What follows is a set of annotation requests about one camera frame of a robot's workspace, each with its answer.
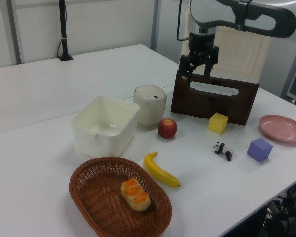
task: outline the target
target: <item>white table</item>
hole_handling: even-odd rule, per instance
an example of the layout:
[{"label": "white table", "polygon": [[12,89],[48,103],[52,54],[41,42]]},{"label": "white table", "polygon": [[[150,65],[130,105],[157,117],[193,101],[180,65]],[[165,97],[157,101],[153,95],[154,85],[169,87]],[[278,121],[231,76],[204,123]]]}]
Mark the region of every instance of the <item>white table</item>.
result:
[{"label": "white table", "polygon": [[[158,182],[173,210],[163,237],[221,236],[296,182],[296,145],[258,130],[266,114],[296,120],[296,106],[259,89],[246,126],[228,124],[224,134],[213,133],[207,119],[170,112],[177,66],[137,45],[77,55],[71,62],[1,68],[0,237],[96,236],[69,194],[70,176],[89,159],[75,152],[70,121],[96,96],[132,101],[133,89],[143,84],[167,92],[164,117],[177,122],[178,132],[164,140],[156,127],[138,125],[121,156],[142,165],[146,153],[158,151],[157,164],[180,180],[179,189]],[[259,163],[246,151],[260,137],[273,149]],[[234,149],[232,162],[212,151],[216,141]]]}]

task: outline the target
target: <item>yellow cube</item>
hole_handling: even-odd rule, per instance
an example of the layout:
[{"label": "yellow cube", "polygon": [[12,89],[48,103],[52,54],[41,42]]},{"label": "yellow cube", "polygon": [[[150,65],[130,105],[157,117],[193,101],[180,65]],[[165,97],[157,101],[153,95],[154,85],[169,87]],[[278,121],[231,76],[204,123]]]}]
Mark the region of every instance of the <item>yellow cube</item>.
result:
[{"label": "yellow cube", "polygon": [[214,113],[209,119],[208,129],[222,134],[225,132],[228,123],[228,116],[222,115],[220,113]]}]

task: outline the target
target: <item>banana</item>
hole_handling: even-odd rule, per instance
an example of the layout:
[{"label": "banana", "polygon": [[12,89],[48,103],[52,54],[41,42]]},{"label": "banana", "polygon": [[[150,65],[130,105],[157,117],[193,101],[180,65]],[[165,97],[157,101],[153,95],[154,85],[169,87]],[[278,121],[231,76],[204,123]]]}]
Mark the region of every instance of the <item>banana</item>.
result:
[{"label": "banana", "polygon": [[146,170],[155,178],[161,182],[177,188],[180,186],[179,181],[173,175],[169,174],[165,170],[161,169],[158,165],[153,162],[153,158],[158,154],[158,152],[148,153],[144,158],[144,166]]}]

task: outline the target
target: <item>panda figurine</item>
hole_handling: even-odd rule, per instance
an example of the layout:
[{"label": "panda figurine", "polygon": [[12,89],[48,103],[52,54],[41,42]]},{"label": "panda figurine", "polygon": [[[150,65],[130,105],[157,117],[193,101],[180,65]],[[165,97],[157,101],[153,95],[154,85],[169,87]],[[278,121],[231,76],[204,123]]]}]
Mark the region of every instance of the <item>panda figurine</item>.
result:
[{"label": "panda figurine", "polygon": [[231,157],[233,155],[233,150],[229,146],[225,145],[225,143],[217,142],[213,148],[215,149],[216,154],[224,153],[227,157],[227,161],[231,161]]}]

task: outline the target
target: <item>apple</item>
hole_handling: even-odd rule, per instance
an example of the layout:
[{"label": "apple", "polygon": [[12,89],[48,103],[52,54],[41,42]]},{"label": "apple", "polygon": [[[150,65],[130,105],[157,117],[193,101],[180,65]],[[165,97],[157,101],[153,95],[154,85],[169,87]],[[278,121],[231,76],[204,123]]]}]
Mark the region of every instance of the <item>apple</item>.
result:
[{"label": "apple", "polygon": [[177,133],[177,124],[173,119],[163,118],[158,125],[158,134],[162,138],[173,138]]}]

